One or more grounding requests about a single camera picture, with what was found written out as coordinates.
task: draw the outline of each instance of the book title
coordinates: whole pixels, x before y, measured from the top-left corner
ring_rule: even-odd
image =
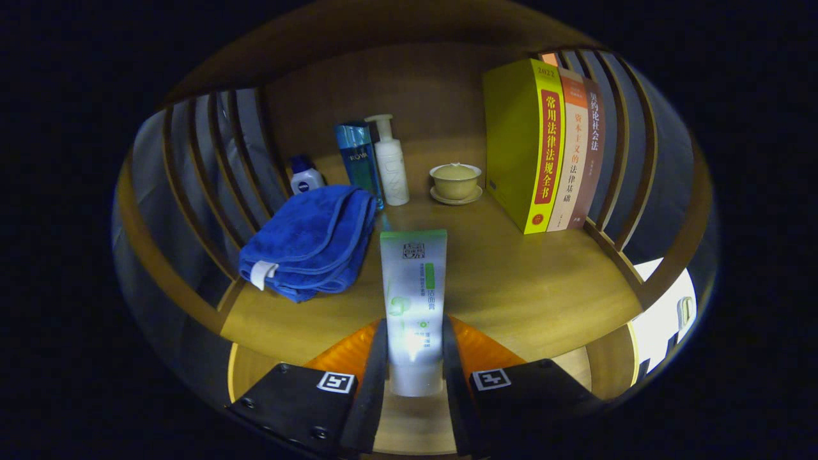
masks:
[[[540,158],[540,173],[537,178],[537,194],[534,203],[544,205],[551,203],[552,189],[556,179],[556,165],[560,160],[560,95],[553,91],[541,92],[543,127],[542,157]]]

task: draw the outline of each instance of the facial cleanser tube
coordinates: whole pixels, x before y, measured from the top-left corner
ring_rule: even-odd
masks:
[[[429,396],[443,389],[446,230],[382,232],[391,391]]]

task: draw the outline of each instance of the pump dispenser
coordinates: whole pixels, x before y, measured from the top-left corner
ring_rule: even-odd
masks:
[[[373,115],[363,119],[375,122],[380,140],[375,143],[375,158],[378,160],[380,181],[384,186],[384,198],[390,206],[405,205],[409,201],[407,171],[403,165],[401,142],[392,138],[391,114]]]

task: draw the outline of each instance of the bolt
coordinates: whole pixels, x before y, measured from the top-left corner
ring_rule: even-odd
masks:
[[[330,437],[330,434],[326,432],[325,429],[321,428],[320,426],[314,426],[310,430],[310,435],[317,440],[325,440],[326,438]]]

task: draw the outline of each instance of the blue bottle cap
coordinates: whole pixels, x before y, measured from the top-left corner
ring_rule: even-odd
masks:
[[[303,155],[290,157],[290,164],[293,165],[293,174],[298,174],[312,168],[310,161]]]

